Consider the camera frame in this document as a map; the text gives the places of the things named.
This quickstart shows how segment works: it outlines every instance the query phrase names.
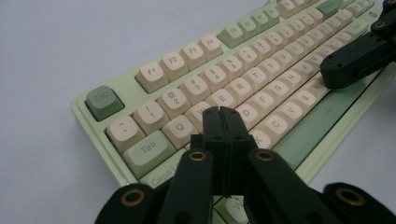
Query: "mechanical keyboard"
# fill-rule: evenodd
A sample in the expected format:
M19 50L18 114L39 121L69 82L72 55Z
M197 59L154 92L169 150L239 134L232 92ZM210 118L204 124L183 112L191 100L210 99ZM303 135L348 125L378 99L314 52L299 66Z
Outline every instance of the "mechanical keyboard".
M169 179L211 106L238 111L260 148L309 182L392 73L327 89L319 66L368 31L375 0L281 0L78 95L72 110L121 186ZM247 223L216 198L214 223Z

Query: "white surface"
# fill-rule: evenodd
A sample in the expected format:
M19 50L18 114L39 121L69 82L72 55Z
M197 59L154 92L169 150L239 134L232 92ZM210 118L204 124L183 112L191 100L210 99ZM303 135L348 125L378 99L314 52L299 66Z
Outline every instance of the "white surface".
M263 3L1 1L0 223L93 223L118 186L72 99ZM353 181L396 212L395 91L393 82L314 187Z

